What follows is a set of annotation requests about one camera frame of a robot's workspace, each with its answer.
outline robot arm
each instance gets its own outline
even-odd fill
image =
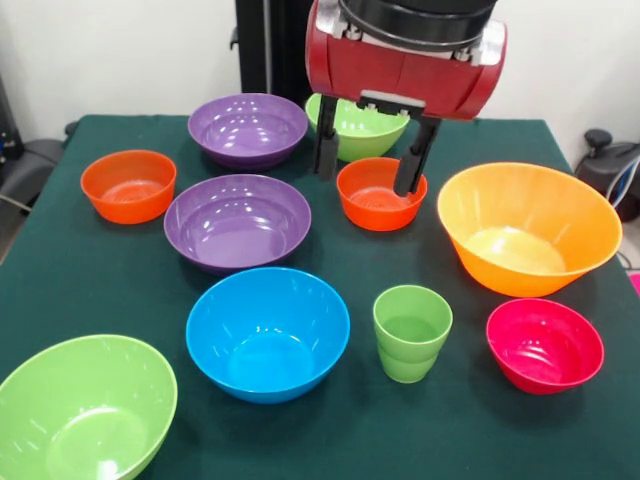
[[[315,0],[307,25],[307,75],[322,94],[315,171],[333,175],[338,98],[410,115],[420,131],[394,190],[415,192],[442,119],[471,120],[493,92],[507,32],[490,20],[496,0]]]

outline light orange bowl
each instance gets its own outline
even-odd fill
[[[469,274],[513,297],[565,287],[607,262],[622,241],[620,219],[598,192],[526,163],[454,175],[440,191],[438,215]]]

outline plastic cup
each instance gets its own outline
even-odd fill
[[[376,299],[373,319],[384,372],[396,382],[415,383],[438,358],[453,324],[453,312],[433,290],[400,285]]]

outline plastic bowl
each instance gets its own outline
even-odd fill
[[[307,133],[302,109],[286,98],[242,93],[218,98],[189,118],[189,133],[218,164],[265,170],[283,162]]]
[[[635,273],[629,278],[631,280],[631,284],[636,289],[636,292],[638,292],[638,296],[640,297],[640,273]]]
[[[314,131],[318,125],[320,95],[314,93],[305,105]],[[409,117],[384,115],[376,110],[360,109],[348,100],[338,100],[334,127],[340,137],[338,158],[353,162],[361,158],[379,157],[398,141],[409,124]]]
[[[622,225],[598,192],[566,173],[489,163],[452,177],[440,221],[467,271],[514,297],[549,295],[615,255]]]
[[[214,273],[283,260],[311,228],[311,209],[291,185],[261,175],[226,175],[182,192],[164,232],[187,260]]]
[[[286,402],[311,390],[349,340],[349,312],[317,277],[289,268],[236,273],[191,310],[187,348],[222,390],[254,403]]]
[[[520,390],[550,395],[592,379],[604,363],[596,329],[559,303],[518,299],[499,306],[487,322],[489,348]]]
[[[139,340],[48,348],[0,385],[0,477],[133,479],[162,445],[177,399],[171,366]]]
[[[400,160],[365,158],[350,163],[338,174],[337,184],[345,215],[357,226],[376,232],[406,227],[418,214],[427,195],[427,179],[406,197],[393,191]]]
[[[161,153],[125,150],[89,165],[80,186],[102,217],[131,225],[165,212],[173,199],[176,174],[174,163]]]

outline bowl rim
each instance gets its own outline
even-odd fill
[[[420,290],[420,291],[422,291],[424,293],[428,293],[428,294],[436,297],[438,300],[440,300],[440,302],[442,302],[447,307],[447,312],[449,314],[448,315],[448,322],[447,322],[448,325],[447,325],[447,328],[445,329],[445,331],[443,333],[441,333],[440,335],[438,335],[436,338],[434,338],[432,340],[427,340],[426,342],[411,342],[409,340],[403,340],[402,338],[399,338],[399,337],[393,335],[391,332],[389,332],[389,330],[384,328],[384,325],[380,322],[380,320],[378,320],[378,316],[376,315],[376,307],[378,305],[378,302],[382,299],[383,296],[392,293],[394,290],[406,290],[406,289]],[[400,342],[400,343],[402,343],[404,345],[428,346],[428,345],[435,344],[435,343],[441,341],[443,338],[447,338],[447,336],[451,332],[451,328],[453,327],[453,309],[451,308],[451,305],[449,304],[449,302],[447,302],[447,300],[442,295],[440,295],[438,292],[436,292],[435,290],[431,290],[430,288],[423,287],[422,285],[415,285],[415,284],[406,283],[406,284],[395,285],[393,287],[387,288],[386,290],[381,292],[376,297],[375,302],[373,302],[373,310],[372,310],[372,312],[373,312],[373,321],[374,321],[375,325],[378,328],[380,328],[380,330],[382,330],[390,338],[393,338],[394,341]]]
[[[400,164],[400,160],[398,160],[397,158],[391,158],[391,157],[367,157],[367,158],[360,158],[358,160],[354,160],[353,162],[348,162],[341,170],[340,172],[338,172],[338,175],[336,176],[336,188],[338,190],[338,194],[340,195],[340,198],[343,199],[345,202],[347,202],[349,205],[358,207],[358,208],[363,208],[369,212],[375,212],[375,213],[400,213],[400,212],[406,212],[407,210],[410,210],[412,208],[414,208],[416,205],[421,205],[422,202],[424,202],[424,199],[427,196],[427,193],[429,191],[429,181],[427,180],[427,177],[424,173],[420,174],[420,180],[418,182],[418,191],[420,191],[420,187],[422,185],[424,185],[424,192],[421,192],[419,195],[417,193],[414,193],[414,198],[413,201],[407,205],[406,207],[402,207],[402,208],[394,208],[394,209],[381,209],[381,208],[370,208],[370,207],[363,207],[359,204],[357,204],[356,202],[354,202],[353,200],[351,200],[351,198],[346,195],[343,192],[343,189],[340,188],[340,179],[342,178],[342,176],[344,175],[345,171],[348,171],[349,169],[353,169],[355,168],[354,165],[357,164],[364,164],[364,163],[373,163],[375,162],[380,162],[380,161],[384,161],[384,163],[393,163],[394,165],[399,165]]]
[[[152,193],[151,195],[148,195],[144,198],[140,198],[137,200],[128,200],[125,202],[110,202],[108,200],[104,200],[102,197],[97,197],[94,194],[92,194],[91,192],[89,192],[86,188],[85,185],[85,180],[86,180],[86,175],[89,173],[89,170],[92,169],[92,167],[100,164],[100,163],[104,163],[106,161],[111,160],[114,157],[119,157],[123,154],[127,154],[127,155],[131,155],[131,154],[152,154],[151,156],[155,157],[156,159],[160,160],[162,159],[163,162],[166,165],[169,165],[169,167],[171,168],[171,179],[169,180],[169,182],[164,185],[160,190],[158,190],[157,192]],[[169,158],[168,155],[165,155],[164,153],[160,153],[160,152],[156,152],[155,150],[147,150],[144,148],[134,148],[134,149],[129,149],[129,150],[119,150],[117,152],[112,152],[109,153],[107,155],[103,155],[102,157],[98,158],[97,160],[91,162],[82,172],[82,175],[80,176],[80,188],[82,189],[82,192],[92,201],[92,202],[101,202],[101,203],[106,203],[108,205],[135,205],[137,203],[141,203],[141,202],[146,202],[147,200],[151,200],[154,198],[159,198],[162,195],[164,195],[168,190],[170,190],[171,188],[173,188],[172,186],[175,185],[176,183],[176,178],[178,176],[178,168],[176,167],[176,164],[173,160],[171,160],[171,158]]]
[[[598,361],[598,364],[594,368],[594,370],[591,373],[589,373],[588,375],[585,375],[581,379],[573,381],[573,382],[548,382],[548,381],[540,380],[539,378],[532,377],[530,375],[526,375],[526,374],[522,373],[520,370],[518,370],[517,368],[514,368],[509,362],[504,360],[502,355],[500,355],[498,353],[498,351],[496,350],[495,346],[491,342],[491,339],[489,338],[489,329],[491,327],[491,324],[493,322],[495,322],[495,318],[497,317],[498,313],[502,309],[504,309],[504,308],[506,308],[508,306],[511,306],[512,304],[516,304],[516,303],[539,303],[539,304],[551,305],[556,309],[564,310],[565,312],[570,313],[572,315],[572,317],[574,317],[578,322],[580,322],[583,325],[585,325],[587,330],[589,330],[593,334],[594,338],[597,340],[598,346],[600,347],[600,349],[599,349],[600,350],[600,360]],[[594,327],[593,324],[589,320],[587,320],[586,317],[584,317],[581,313],[575,311],[574,309],[569,308],[566,305],[563,305],[561,303],[554,302],[552,300],[547,300],[547,299],[544,299],[544,298],[515,298],[513,300],[509,300],[508,302],[504,302],[504,303],[498,305],[491,312],[491,314],[489,315],[489,319],[487,320],[487,325],[485,327],[485,338],[487,340],[487,343],[489,344],[489,349],[491,350],[491,353],[496,358],[498,363],[500,363],[501,365],[504,365],[505,367],[507,367],[512,372],[518,374],[518,376],[520,376],[521,378],[529,380],[530,382],[536,383],[538,385],[544,385],[544,386],[547,386],[547,387],[558,387],[558,388],[563,388],[563,389],[577,387],[578,385],[582,385],[583,383],[587,383],[589,380],[591,380],[593,377],[595,377],[598,374],[598,372],[600,371],[600,369],[602,368],[602,366],[604,365],[604,359],[605,359],[604,342],[602,341],[602,337],[600,336],[600,333],[598,332],[596,327]]]
[[[591,190],[593,192],[593,194],[597,197],[597,201],[599,201],[605,208],[609,209],[609,212],[611,213],[611,215],[613,215],[615,218],[618,219],[617,222],[617,226],[618,226],[618,231],[617,231],[617,241],[616,241],[616,245],[615,247],[612,249],[612,252],[609,256],[606,256],[605,258],[603,258],[600,262],[598,263],[594,263],[593,265],[584,267],[584,268],[580,268],[577,270],[571,270],[571,271],[567,271],[567,272],[562,272],[562,273],[539,273],[539,272],[530,272],[530,271],[526,271],[526,270],[521,270],[521,269],[515,269],[515,268],[507,268],[504,265],[497,263],[497,262],[493,262],[491,260],[486,259],[483,256],[480,256],[478,254],[476,254],[475,252],[469,250],[468,248],[466,248],[464,246],[464,242],[462,242],[458,237],[456,237],[454,234],[451,233],[451,230],[449,229],[449,226],[447,225],[447,222],[445,221],[445,219],[443,218],[442,215],[442,197],[443,194],[445,192],[446,189],[451,188],[451,182],[458,178],[459,176],[463,175],[463,174],[468,174],[468,172],[471,172],[473,170],[480,170],[480,169],[489,169],[489,168],[495,168],[496,166],[515,166],[518,168],[528,168],[528,169],[532,169],[532,170],[543,170],[545,172],[551,173],[553,175],[556,176],[562,176],[565,177],[567,179],[569,179],[571,182],[573,182],[574,184],[580,185],[580,187],[582,188],[586,188],[588,190]],[[617,212],[615,211],[615,209],[613,208],[613,206],[607,202],[607,200],[600,195],[593,187],[591,187],[590,185],[587,185],[586,183],[582,182],[581,180],[579,180],[578,178],[576,178],[575,176],[567,173],[567,172],[563,172],[560,170],[556,170],[555,168],[550,168],[550,167],[545,167],[542,165],[537,165],[537,164],[533,164],[533,163],[526,163],[526,162],[488,162],[488,163],[482,163],[480,165],[474,165],[472,167],[469,168],[465,168],[464,170],[459,171],[458,173],[454,174],[453,176],[451,176],[446,182],[445,184],[440,188],[440,192],[438,193],[438,201],[437,201],[437,211],[438,211],[438,218],[440,219],[440,223],[442,224],[442,226],[444,227],[445,231],[447,232],[447,235],[458,245],[460,245],[462,248],[465,249],[466,252],[470,253],[471,255],[473,255],[476,258],[481,259],[482,261],[493,265],[495,267],[498,268],[502,268],[504,270],[510,271],[510,272],[515,272],[515,273],[520,273],[520,274],[524,274],[524,275],[529,275],[531,277],[541,277],[541,278],[567,278],[567,277],[573,277],[576,275],[583,275],[585,273],[591,272],[597,268],[600,268],[602,265],[604,265],[605,263],[607,263],[609,260],[611,260],[616,252],[618,251],[618,249],[620,248],[620,245],[622,244],[622,237],[623,237],[623,230],[622,230],[622,223],[620,222],[620,217],[618,216]]]
[[[276,101],[279,101],[281,103],[290,105],[292,107],[295,107],[294,110],[296,111],[296,116],[299,116],[299,119],[296,119],[296,122],[298,122],[298,120],[300,121],[300,134],[298,136],[296,136],[295,141],[289,143],[288,145],[284,146],[284,147],[280,147],[276,150],[265,150],[264,152],[261,152],[259,154],[256,155],[238,155],[235,153],[231,153],[231,152],[223,152],[221,150],[215,149],[215,148],[211,148],[208,145],[205,145],[203,142],[201,142],[196,135],[194,134],[194,126],[193,126],[193,119],[195,118],[196,114],[198,112],[200,112],[201,110],[209,107],[209,105],[213,105],[215,103],[221,102],[223,100],[229,100],[232,98],[241,98],[241,97],[245,97],[245,98],[249,98],[249,97],[269,97],[271,99],[275,99]],[[249,159],[256,159],[256,158],[262,158],[265,156],[277,156],[280,154],[284,154],[286,153],[288,150],[290,150],[291,148],[295,147],[298,143],[300,143],[300,141],[304,138],[304,136],[307,134],[307,128],[305,128],[307,125],[307,119],[306,119],[306,114],[304,112],[304,110],[302,110],[302,108],[300,108],[300,106],[295,103],[292,102],[291,100],[289,100],[288,98],[284,98],[284,97],[280,97],[279,95],[273,95],[271,93],[259,93],[259,92],[247,92],[247,93],[234,93],[231,95],[225,95],[223,97],[217,97],[214,98],[213,100],[209,100],[208,102],[203,103],[202,105],[200,105],[198,108],[196,108],[193,113],[191,113],[191,115],[189,115],[189,119],[187,120],[187,130],[189,131],[189,136],[193,139],[194,142],[196,142],[200,148],[202,148],[203,150],[206,150],[208,152],[212,152],[216,155],[224,155],[227,158],[232,158],[234,160],[249,160]]]
[[[167,416],[166,425],[162,428],[160,434],[157,436],[157,438],[154,440],[151,446],[145,450],[144,454],[140,455],[138,457],[138,460],[133,465],[131,465],[127,470],[119,474],[118,478],[124,478],[127,475],[129,475],[131,472],[133,472],[136,468],[140,467],[156,450],[160,448],[160,445],[162,445],[165,437],[167,436],[167,433],[169,432],[169,428],[171,428],[171,424],[173,423],[173,418],[175,417],[176,409],[178,406],[178,382],[176,380],[175,372],[173,371],[173,368],[171,367],[171,364],[169,363],[169,361],[165,358],[165,356],[162,353],[160,353],[158,349],[156,349],[155,347],[151,346],[150,344],[142,340],[139,340],[134,337],[129,337],[126,335],[98,333],[93,335],[84,335],[80,337],[70,338],[68,340],[64,340],[62,342],[51,345],[39,351],[35,355],[32,355],[24,362],[22,362],[15,370],[13,370],[13,372],[9,374],[7,378],[5,378],[2,381],[2,383],[0,383],[0,393],[2,393],[2,391],[5,388],[7,388],[7,385],[11,380],[13,380],[14,377],[17,377],[23,370],[27,369],[32,363],[37,361],[40,357],[48,355],[52,351],[59,350],[61,348],[64,348],[74,343],[94,341],[98,339],[116,339],[120,341],[126,341],[146,349],[147,351],[151,352],[158,360],[160,360],[160,362],[166,367],[166,371],[169,374],[169,378],[171,380],[170,387],[171,387],[173,402],[170,408],[170,415]]]
[[[315,282],[319,283],[320,285],[322,285],[322,287],[326,291],[330,292],[338,300],[338,303],[340,305],[340,310],[341,310],[341,313],[342,313],[341,317],[344,319],[346,327],[347,327],[345,335],[344,335],[344,338],[342,338],[340,344],[338,344],[338,348],[336,349],[335,355],[332,357],[331,361],[328,362],[328,364],[327,364],[327,366],[325,368],[323,368],[316,375],[310,376],[309,379],[307,379],[306,381],[304,381],[302,383],[297,383],[295,385],[291,385],[291,386],[289,386],[289,387],[287,387],[286,389],[283,389],[283,390],[247,390],[247,389],[244,389],[242,387],[235,386],[235,385],[233,385],[231,383],[224,382],[224,381],[222,381],[222,380],[220,380],[218,378],[214,378],[214,375],[210,375],[209,372],[207,372],[202,367],[202,365],[200,364],[199,360],[197,359],[197,357],[194,355],[193,351],[191,350],[191,337],[192,337],[192,335],[190,334],[190,332],[191,332],[191,329],[193,328],[191,326],[192,325],[191,322],[192,322],[192,318],[193,318],[194,312],[195,312],[196,308],[199,306],[199,304],[201,302],[203,302],[204,299],[207,298],[211,294],[211,292],[213,292],[220,285],[224,285],[225,283],[228,283],[230,281],[236,281],[238,278],[242,278],[242,277],[247,276],[247,275],[249,275],[249,276],[250,275],[255,275],[256,273],[260,273],[260,272],[264,272],[264,271],[300,275],[300,276],[308,277],[308,278],[312,279],[313,281],[315,281]],[[246,393],[250,393],[252,395],[282,394],[282,393],[291,392],[291,391],[296,390],[296,389],[298,389],[300,387],[303,387],[305,385],[313,384],[314,382],[322,379],[325,375],[327,375],[327,373],[329,373],[329,371],[331,371],[331,369],[338,363],[338,361],[340,360],[340,358],[344,354],[344,351],[346,350],[347,345],[349,344],[349,338],[351,337],[351,316],[349,315],[349,309],[347,308],[347,304],[345,303],[345,301],[342,298],[342,296],[338,293],[338,291],[334,287],[332,287],[328,282],[324,281],[320,277],[317,277],[316,275],[313,275],[311,273],[305,272],[304,270],[299,270],[297,268],[289,268],[289,267],[259,267],[259,268],[251,268],[249,270],[243,270],[241,272],[234,273],[233,275],[229,275],[228,277],[220,280],[215,285],[209,287],[207,289],[207,291],[205,291],[200,296],[200,298],[198,298],[196,303],[191,308],[191,311],[189,312],[189,318],[187,319],[187,327],[186,327],[185,337],[186,337],[186,343],[187,343],[187,350],[189,351],[189,356],[191,357],[191,360],[193,361],[193,363],[196,364],[198,369],[202,373],[204,373],[209,379],[211,379],[214,383],[216,383],[216,384],[218,384],[218,385],[220,385],[220,386],[222,386],[224,388],[227,388],[229,390],[232,390],[232,391],[246,392]]]
[[[309,122],[311,122],[311,125],[313,126],[314,129],[318,128],[318,120],[314,119],[312,117],[312,115],[309,113],[309,104],[311,102],[311,99],[314,98],[315,96],[322,96],[320,93],[312,93],[309,98],[307,98],[307,100],[304,102],[304,112],[307,116],[307,119],[309,120]],[[338,101],[345,101],[345,102],[350,102],[353,103],[355,105],[355,102],[352,102],[351,100],[346,100],[346,99],[338,99]],[[389,129],[389,130],[385,130],[382,133],[376,133],[374,135],[353,135],[353,134],[348,134],[348,133],[339,133],[340,138],[349,138],[349,139],[361,139],[361,140],[372,140],[372,139],[378,139],[378,138],[382,138],[385,137],[387,135],[391,135],[393,133],[397,133],[401,130],[404,130],[405,128],[407,128],[407,125],[409,125],[409,122],[411,121],[411,118],[409,117],[409,115],[407,116],[402,116],[402,118],[404,119],[404,122],[402,122],[401,125],[398,125],[395,128]]]
[[[239,177],[251,177],[251,178],[259,178],[260,180],[267,180],[267,182],[273,182],[276,184],[281,184],[283,186],[285,186],[287,189],[289,189],[292,193],[295,193],[296,196],[298,196],[300,199],[302,199],[302,203],[305,206],[305,217],[309,218],[309,221],[306,222],[306,225],[303,228],[303,232],[300,235],[300,238],[289,248],[287,248],[287,250],[285,250],[285,252],[282,255],[279,255],[276,258],[273,258],[265,263],[261,263],[259,265],[241,265],[241,266],[220,266],[220,265],[212,265],[210,263],[206,263],[198,258],[193,257],[189,252],[185,252],[182,248],[179,248],[170,238],[168,232],[168,228],[167,228],[167,222],[169,219],[169,215],[168,213],[171,212],[174,207],[176,205],[178,205],[178,200],[180,200],[180,197],[182,197],[183,195],[185,195],[187,192],[195,189],[196,187],[199,187],[201,185],[204,185],[206,183],[215,183],[218,182],[222,179],[225,178],[239,178]],[[164,236],[167,239],[167,241],[169,242],[169,244],[174,248],[175,251],[177,251],[180,255],[182,255],[183,257],[187,258],[188,260],[197,263],[198,265],[203,265],[207,268],[212,268],[215,270],[219,270],[219,271],[234,271],[234,270],[239,270],[239,269],[244,269],[244,268],[254,268],[254,267],[261,267],[263,265],[269,265],[270,263],[273,262],[278,262],[280,260],[282,260],[283,258],[286,258],[288,255],[290,255],[291,253],[293,253],[293,251],[298,248],[300,246],[300,244],[302,242],[304,242],[305,238],[307,238],[307,236],[309,235],[309,232],[311,231],[311,224],[313,223],[313,219],[312,219],[312,212],[311,212],[311,206],[309,205],[309,202],[307,201],[306,197],[302,194],[302,192],[300,192],[300,190],[298,190],[297,188],[295,188],[293,185],[288,184],[287,182],[284,182],[282,180],[278,180],[277,178],[273,178],[273,177],[269,177],[267,175],[259,175],[259,174],[255,174],[255,173],[235,173],[235,174],[231,174],[231,175],[220,175],[218,177],[213,177],[213,178],[207,178],[206,180],[202,180],[201,182],[198,182],[194,185],[191,185],[189,188],[187,188],[186,190],[184,190],[183,192],[181,192],[179,195],[176,196],[176,198],[173,199],[173,201],[171,202],[171,204],[169,205],[169,207],[167,208],[167,210],[164,213],[164,218],[162,220],[162,227],[164,230]]]

